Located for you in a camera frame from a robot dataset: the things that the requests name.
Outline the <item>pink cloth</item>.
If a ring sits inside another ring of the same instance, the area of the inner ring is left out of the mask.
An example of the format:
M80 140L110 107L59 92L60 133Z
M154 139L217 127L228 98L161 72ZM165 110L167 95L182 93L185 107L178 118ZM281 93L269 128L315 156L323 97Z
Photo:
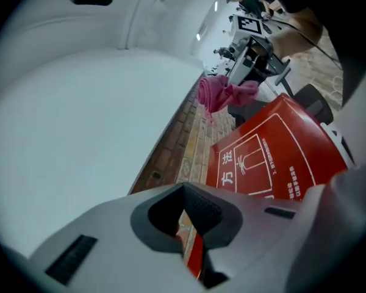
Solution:
M243 81L240 85L229 84L225 75L203 77L199 80L197 93L198 104L205 110L205 117L215 126L212 114L228 106L245 106L252 101L259 92L257 81Z

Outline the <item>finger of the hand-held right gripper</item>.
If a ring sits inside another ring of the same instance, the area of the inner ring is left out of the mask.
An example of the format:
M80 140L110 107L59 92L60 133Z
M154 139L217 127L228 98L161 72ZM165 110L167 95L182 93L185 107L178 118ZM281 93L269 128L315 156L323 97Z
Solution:
M246 47L235 61L234 66L228 77L228 84L240 85L251 72L254 62L247 52L249 47Z

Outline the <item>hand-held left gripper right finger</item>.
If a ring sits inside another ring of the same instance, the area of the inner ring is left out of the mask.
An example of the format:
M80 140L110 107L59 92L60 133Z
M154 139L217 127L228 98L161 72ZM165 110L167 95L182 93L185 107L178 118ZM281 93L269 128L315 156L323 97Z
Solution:
M183 288L286 288L296 251L287 235L299 206L184 183L184 209L202 239L201 274Z

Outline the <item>black office chair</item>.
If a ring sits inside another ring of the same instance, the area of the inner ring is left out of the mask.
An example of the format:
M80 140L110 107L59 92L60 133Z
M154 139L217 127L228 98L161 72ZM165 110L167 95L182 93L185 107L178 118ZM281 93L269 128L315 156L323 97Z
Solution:
M312 85L307 84L293 96L293 100L302 106L319 123L330 124L334 120L332 110L321 95ZM234 118L238 128L259 113L269 102L254 100L247 106L228 106L228 113Z

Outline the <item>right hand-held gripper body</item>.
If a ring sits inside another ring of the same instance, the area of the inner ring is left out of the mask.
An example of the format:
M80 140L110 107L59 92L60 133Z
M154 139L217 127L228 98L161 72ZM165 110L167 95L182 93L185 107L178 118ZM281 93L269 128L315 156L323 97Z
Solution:
M231 34L232 41L229 45L229 52L234 59L237 59L242 52L248 49L252 49L262 56L273 54L273 46L265 34L261 20L234 15Z

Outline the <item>person's right forearm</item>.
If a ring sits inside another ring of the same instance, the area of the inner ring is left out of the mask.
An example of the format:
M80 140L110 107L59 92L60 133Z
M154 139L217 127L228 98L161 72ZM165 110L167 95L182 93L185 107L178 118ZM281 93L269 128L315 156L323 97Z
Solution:
M320 41L323 25L311 9L290 13L287 23L292 27L283 28L271 39L274 53L280 59L307 51Z

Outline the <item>red fire extinguisher box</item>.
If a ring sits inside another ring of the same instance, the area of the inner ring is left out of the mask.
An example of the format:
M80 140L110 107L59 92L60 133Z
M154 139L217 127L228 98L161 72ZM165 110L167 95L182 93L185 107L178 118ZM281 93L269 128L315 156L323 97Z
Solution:
M281 95L211 147L205 186L294 202L300 208L309 188L328 183L348 168L327 126ZM197 279L201 246L197 233L188 259Z

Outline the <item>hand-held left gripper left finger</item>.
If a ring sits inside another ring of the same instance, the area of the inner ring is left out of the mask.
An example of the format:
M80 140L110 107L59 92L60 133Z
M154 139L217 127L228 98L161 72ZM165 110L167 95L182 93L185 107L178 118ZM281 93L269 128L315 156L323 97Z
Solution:
M179 253L144 245L131 227L140 203L170 189L162 186L101 203L47 238L30 256L46 272L79 237L96 239L65 289L72 293L203 293Z

